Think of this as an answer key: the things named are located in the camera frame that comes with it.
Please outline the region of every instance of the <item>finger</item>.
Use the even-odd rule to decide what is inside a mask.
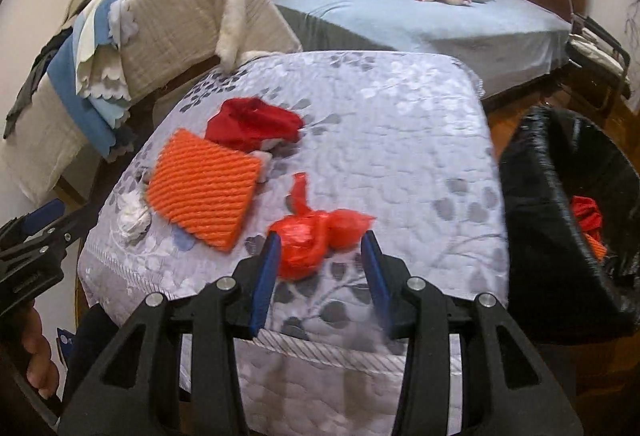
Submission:
[[[44,384],[42,388],[38,390],[38,393],[45,400],[48,400],[56,393],[59,385],[60,385],[60,372],[58,371],[58,368],[53,362],[49,362],[49,369],[47,369],[47,374],[44,379]]]
[[[50,361],[51,346],[49,346],[49,341],[41,335],[36,343],[36,352],[31,357],[27,368],[27,380],[36,389],[44,386]]]
[[[37,343],[42,336],[42,321],[38,312],[31,308],[25,316],[25,326],[22,331],[22,345],[28,353],[37,352]]]

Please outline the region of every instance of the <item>metal screw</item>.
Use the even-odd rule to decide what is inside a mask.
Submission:
[[[151,308],[155,308],[162,304],[164,297],[162,297],[161,293],[155,292],[146,296],[145,303],[147,306]]]
[[[420,290],[424,290],[426,288],[427,283],[421,277],[410,277],[407,280],[406,285],[409,287],[409,289],[411,289],[413,291],[420,291]]]
[[[216,286],[219,290],[229,291],[236,285],[236,280],[233,277],[220,277],[216,282]]]
[[[484,306],[485,308],[493,308],[495,304],[498,302],[496,298],[490,293],[483,293],[479,298],[478,302]]]

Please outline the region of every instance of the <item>knotted plastic bag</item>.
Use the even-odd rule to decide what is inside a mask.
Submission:
[[[375,219],[354,210],[312,210],[306,204],[306,173],[294,174],[290,202],[293,214],[273,223],[282,242],[278,275],[298,280],[311,275],[322,264],[329,248],[345,250],[357,244]]]

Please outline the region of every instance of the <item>black trash bag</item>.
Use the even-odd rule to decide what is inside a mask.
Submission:
[[[640,178],[593,122],[537,106],[500,158],[511,259],[509,312],[537,342],[584,344],[640,323]],[[570,206],[593,198],[606,260],[598,262]]]

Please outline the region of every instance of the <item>ribbed texture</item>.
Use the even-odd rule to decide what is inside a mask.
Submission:
[[[257,158],[179,129],[162,148],[146,198],[170,222],[228,252],[259,172]]]

